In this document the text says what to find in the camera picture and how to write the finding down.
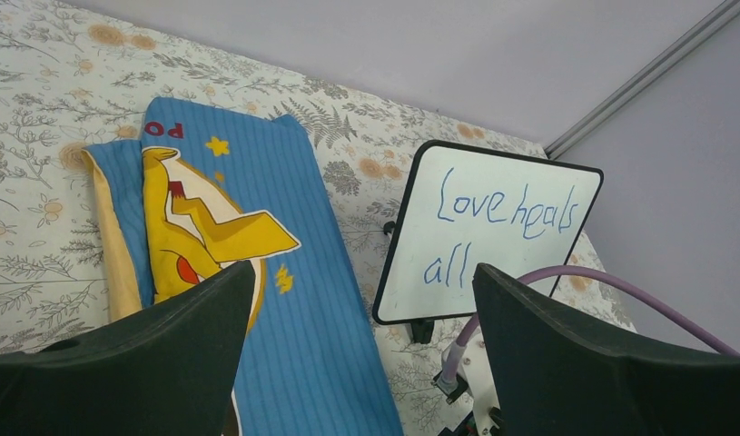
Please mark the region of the black framed whiteboard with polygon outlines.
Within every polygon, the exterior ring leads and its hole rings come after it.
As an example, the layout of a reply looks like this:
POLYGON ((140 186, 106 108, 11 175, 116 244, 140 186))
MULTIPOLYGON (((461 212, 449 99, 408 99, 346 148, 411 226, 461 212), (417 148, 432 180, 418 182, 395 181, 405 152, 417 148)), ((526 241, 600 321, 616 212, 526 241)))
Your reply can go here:
POLYGON ((488 263, 519 277, 565 263, 604 182, 600 169, 441 140, 414 154, 373 320, 413 324, 476 311, 488 263))

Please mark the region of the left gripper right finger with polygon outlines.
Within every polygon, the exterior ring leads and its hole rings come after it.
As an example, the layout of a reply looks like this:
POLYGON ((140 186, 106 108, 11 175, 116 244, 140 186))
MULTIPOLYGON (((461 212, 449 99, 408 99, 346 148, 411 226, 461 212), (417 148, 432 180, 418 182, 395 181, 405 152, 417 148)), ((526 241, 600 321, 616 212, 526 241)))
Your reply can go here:
POLYGON ((496 435, 740 435, 740 356, 616 327, 486 263, 472 281, 496 435))

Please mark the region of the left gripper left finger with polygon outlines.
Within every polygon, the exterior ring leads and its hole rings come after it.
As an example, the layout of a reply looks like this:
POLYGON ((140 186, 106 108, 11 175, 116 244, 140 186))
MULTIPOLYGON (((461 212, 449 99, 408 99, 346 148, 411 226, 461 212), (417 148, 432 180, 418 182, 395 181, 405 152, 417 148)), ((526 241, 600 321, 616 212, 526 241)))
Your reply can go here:
POLYGON ((190 290, 35 352, 0 355, 0 435, 219 435, 256 274, 190 290))

